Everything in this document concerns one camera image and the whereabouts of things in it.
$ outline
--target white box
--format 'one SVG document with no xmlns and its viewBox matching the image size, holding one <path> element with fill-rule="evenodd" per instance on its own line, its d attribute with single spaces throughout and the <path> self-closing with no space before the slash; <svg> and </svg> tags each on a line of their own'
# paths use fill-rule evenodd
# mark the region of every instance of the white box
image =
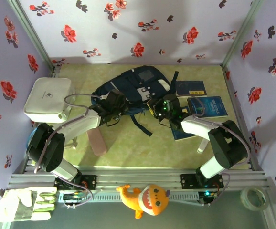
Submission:
<svg viewBox="0 0 276 229">
<path fill-rule="evenodd" d="M 64 98 L 74 93 L 69 79 L 39 78 L 35 81 L 24 106 L 24 113 L 34 122 L 62 123 L 67 120 L 71 110 Z M 75 96 L 68 99 L 70 103 L 74 101 Z"/>
</svg>

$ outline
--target table surface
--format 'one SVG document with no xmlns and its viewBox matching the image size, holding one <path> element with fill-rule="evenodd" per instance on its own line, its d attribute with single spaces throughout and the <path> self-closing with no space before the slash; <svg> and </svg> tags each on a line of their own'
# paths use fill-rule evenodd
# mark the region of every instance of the table surface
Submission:
<svg viewBox="0 0 276 229">
<path fill-rule="evenodd" d="M 120 73 L 138 67 L 138 65 L 114 64 L 65 64 L 59 77 L 69 78 L 77 93 L 91 94 L 96 88 Z M 218 65 L 184 66 L 155 65 L 168 80 L 174 72 L 179 71 L 178 80 L 203 80 L 208 96 L 220 96 L 228 113 L 228 117 L 214 118 L 213 121 L 223 122 L 228 119 L 236 122 L 233 106 L 227 91 L 222 69 Z M 79 96 L 75 104 L 91 105 L 90 98 Z M 186 105 L 186 99 L 180 99 Z M 73 108 L 69 118 L 81 114 L 83 109 Z M 95 156 L 88 142 L 87 134 L 77 138 L 76 150 L 64 150 L 64 159 L 78 166 L 114 166 L 114 167 L 169 167 L 197 168 L 213 156 L 210 144 L 202 154 L 196 152 L 201 137 L 193 137 L 174 141 L 171 129 L 158 124 L 150 112 L 137 114 L 140 124 L 150 130 L 151 137 L 143 133 L 131 121 L 123 116 L 117 125 L 100 126 L 108 152 L 103 156 Z"/>
</svg>

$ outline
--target gray floor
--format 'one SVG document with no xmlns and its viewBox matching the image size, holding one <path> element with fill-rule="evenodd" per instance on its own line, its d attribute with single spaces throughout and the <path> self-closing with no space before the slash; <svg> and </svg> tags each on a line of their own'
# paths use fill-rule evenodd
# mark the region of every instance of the gray floor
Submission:
<svg viewBox="0 0 276 229">
<path fill-rule="evenodd" d="M 215 205 L 169 203 L 158 216 L 134 211 L 121 203 L 90 203 L 77 209 L 58 204 L 48 221 L 14 222 L 12 229 L 266 229 L 262 214 L 245 209 L 239 192 L 228 192 Z"/>
</svg>

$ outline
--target tape roll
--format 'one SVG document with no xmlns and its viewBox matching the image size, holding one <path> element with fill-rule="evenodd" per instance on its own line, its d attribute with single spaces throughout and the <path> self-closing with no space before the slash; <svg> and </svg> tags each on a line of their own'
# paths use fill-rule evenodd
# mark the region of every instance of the tape roll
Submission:
<svg viewBox="0 0 276 229">
<path fill-rule="evenodd" d="M 258 186 L 243 189 L 240 194 L 240 199 L 242 204 L 251 211 L 261 211 L 269 205 L 267 193 Z"/>
</svg>

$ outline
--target dark blue book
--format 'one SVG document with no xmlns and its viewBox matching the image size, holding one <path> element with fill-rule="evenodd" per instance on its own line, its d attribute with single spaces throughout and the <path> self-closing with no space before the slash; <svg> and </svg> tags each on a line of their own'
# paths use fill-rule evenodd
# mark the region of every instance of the dark blue book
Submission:
<svg viewBox="0 0 276 229">
<path fill-rule="evenodd" d="M 206 89 L 204 82 L 201 80 L 191 81 L 176 81 L 175 82 L 176 94 L 180 97 L 206 96 Z"/>
<path fill-rule="evenodd" d="M 201 118 L 226 117 L 228 114 L 221 97 L 211 96 L 199 98 L 205 107 L 205 114 Z M 202 105 L 194 98 L 187 99 L 190 111 L 193 114 L 202 114 Z"/>
<path fill-rule="evenodd" d="M 182 107 L 182 110 L 183 110 L 183 112 L 188 112 L 189 108 L 187 106 L 185 106 L 185 107 Z M 187 138 L 191 138 L 191 137 L 196 136 L 194 134 L 188 134 L 188 133 L 185 133 L 183 131 L 175 130 L 175 129 L 172 129 L 172 134 L 173 134 L 173 137 L 174 137 L 175 141 L 179 141 L 179 140 L 183 140 L 183 139 L 187 139 Z"/>
</svg>

